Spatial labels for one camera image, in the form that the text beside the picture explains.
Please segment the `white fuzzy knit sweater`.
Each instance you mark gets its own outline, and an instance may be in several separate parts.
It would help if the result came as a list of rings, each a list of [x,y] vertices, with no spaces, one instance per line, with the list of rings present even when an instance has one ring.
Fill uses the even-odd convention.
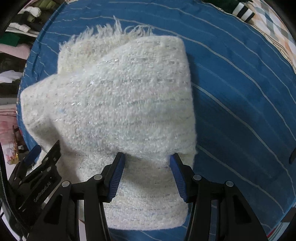
[[[183,41],[150,27],[98,25],[60,45],[57,73],[20,94],[22,120],[47,152],[60,142],[64,179],[83,182],[126,163],[116,197],[105,204],[119,230],[162,230],[184,224],[169,158],[196,155],[189,62]]]

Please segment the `pink floral cloth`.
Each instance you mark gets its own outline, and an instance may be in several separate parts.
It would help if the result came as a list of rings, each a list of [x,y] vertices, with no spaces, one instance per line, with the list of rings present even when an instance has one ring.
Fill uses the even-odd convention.
[[[16,104],[1,105],[1,147],[4,160],[17,164],[20,153],[25,151],[23,137],[16,121]]]

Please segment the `blue striped plaid bedspread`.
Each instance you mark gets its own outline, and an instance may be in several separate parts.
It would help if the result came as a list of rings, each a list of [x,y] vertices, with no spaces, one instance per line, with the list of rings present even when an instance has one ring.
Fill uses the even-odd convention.
[[[295,71],[258,30],[201,1],[77,1],[58,8],[27,60],[18,94],[18,123],[27,146],[20,94],[57,73],[60,45],[98,25],[145,25],[180,38],[189,62],[196,155],[194,172],[212,182],[231,180],[266,235],[295,202]],[[110,228],[116,240],[182,240],[183,225],[162,230]]]

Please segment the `green folded garment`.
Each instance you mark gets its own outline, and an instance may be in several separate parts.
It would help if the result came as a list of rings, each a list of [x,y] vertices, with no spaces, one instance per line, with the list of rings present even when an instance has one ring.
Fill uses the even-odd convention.
[[[249,9],[245,3],[247,1],[239,0],[208,0],[203,1],[205,3],[210,3],[231,15],[243,20],[244,22],[249,22],[255,15],[255,13]]]

